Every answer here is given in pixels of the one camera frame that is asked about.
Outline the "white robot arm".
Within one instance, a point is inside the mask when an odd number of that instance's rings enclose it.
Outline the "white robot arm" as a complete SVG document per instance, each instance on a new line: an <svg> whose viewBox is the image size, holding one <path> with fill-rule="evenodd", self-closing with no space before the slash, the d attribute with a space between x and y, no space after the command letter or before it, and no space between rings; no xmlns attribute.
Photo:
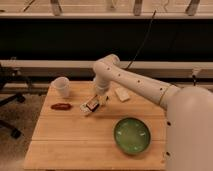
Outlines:
<svg viewBox="0 0 213 171"><path fill-rule="evenodd" d="M94 62L95 92L105 94L114 81L166 111L166 171L213 171L213 92L179 88L125 71L119 63L114 54Z"/></svg>

